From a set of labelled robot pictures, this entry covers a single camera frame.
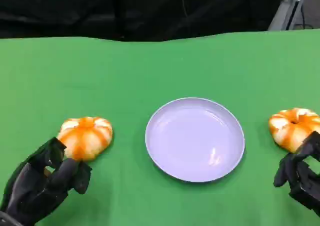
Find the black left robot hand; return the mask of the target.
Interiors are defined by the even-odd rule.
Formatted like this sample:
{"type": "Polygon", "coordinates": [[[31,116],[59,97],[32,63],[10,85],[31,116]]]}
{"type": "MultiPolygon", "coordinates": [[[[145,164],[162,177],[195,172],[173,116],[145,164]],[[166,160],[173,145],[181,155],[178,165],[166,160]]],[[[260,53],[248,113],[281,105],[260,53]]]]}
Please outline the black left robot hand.
{"type": "Polygon", "coordinates": [[[19,164],[4,189],[1,225],[35,225],[55,211],[70,190],[85,194],[92,168],[64,158],[65,148],[53,137],[19,164]]]}

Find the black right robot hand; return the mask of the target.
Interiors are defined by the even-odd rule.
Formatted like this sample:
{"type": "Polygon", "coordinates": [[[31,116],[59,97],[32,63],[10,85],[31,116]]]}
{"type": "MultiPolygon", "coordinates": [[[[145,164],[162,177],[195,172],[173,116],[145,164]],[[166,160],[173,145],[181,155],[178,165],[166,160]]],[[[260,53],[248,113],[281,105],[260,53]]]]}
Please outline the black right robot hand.
{"type": "Polygon", "coordinates": [[[320,160],[320,134],[313,131],[294,153],[288,153],[279,162],[274,176],[274,187],[285,183],[290,186],[289,196],[306,208],[320,214],[320,175],[310,169],[304,162],[307,157],[320,160]]]}

